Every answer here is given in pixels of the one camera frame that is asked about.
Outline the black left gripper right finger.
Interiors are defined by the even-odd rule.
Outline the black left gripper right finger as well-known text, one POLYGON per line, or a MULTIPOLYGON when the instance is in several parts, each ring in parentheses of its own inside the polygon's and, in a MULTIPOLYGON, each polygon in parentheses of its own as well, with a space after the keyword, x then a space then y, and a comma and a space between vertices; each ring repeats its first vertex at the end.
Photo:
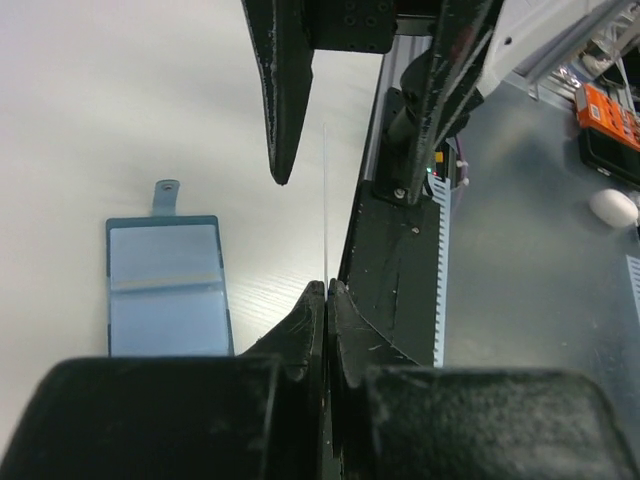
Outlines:
POLYGON ((420 366, 333 281, 334 452, 346 479, 635 479, 599 386, 570 371, 420 366))

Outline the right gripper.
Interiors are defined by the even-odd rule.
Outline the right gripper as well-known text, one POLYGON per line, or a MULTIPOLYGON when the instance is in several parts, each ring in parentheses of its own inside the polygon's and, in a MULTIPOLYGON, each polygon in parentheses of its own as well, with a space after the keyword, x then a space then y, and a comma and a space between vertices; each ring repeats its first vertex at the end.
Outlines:
POLYGON ((288 183, 296 159, 313 49, 387 53, 397 36, 424 37, 434 29, 429 50, 407 69, 407 84, 416 88, 417 97, 407 203, 416 204, 434 165, 435 147, 473 95, 503 3, 248 0, 242 5, 262 88, 269 168, 279 185, 288 183))

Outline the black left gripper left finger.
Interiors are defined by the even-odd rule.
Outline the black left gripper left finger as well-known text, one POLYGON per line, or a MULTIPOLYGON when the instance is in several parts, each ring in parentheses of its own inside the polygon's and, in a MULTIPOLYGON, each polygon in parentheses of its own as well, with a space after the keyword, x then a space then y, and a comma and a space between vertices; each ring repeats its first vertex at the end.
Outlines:
POLYGON ((37 386, 5 479, 317 479, 324 285, 234 357, 77 358, 37 386))

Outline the blue card holder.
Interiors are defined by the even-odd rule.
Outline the blue card holder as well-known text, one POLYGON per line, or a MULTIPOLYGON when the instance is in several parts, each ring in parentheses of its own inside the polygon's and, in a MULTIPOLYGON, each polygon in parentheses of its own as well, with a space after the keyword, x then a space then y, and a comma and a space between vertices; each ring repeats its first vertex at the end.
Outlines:
POLYGON ((105 224, 112 357, 231 356, 219 222, 180 216, 180 183, 156 183, 147 217, 105 224))

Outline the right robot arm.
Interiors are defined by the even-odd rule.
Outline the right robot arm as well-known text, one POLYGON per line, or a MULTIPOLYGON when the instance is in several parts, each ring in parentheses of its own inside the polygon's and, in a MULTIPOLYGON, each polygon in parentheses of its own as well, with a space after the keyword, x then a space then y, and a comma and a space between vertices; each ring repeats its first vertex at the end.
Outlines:
POLYGON ((289 181, 318 50, 388 54, 403 37, 429 40, 401 75, 405 105, 388 132, 408 145, 395 177, 414 204, 436 146, 474 96, 488 96, 539 48, 621 8, 619 1, 247 1, 271 175, 280 185, 289 181))

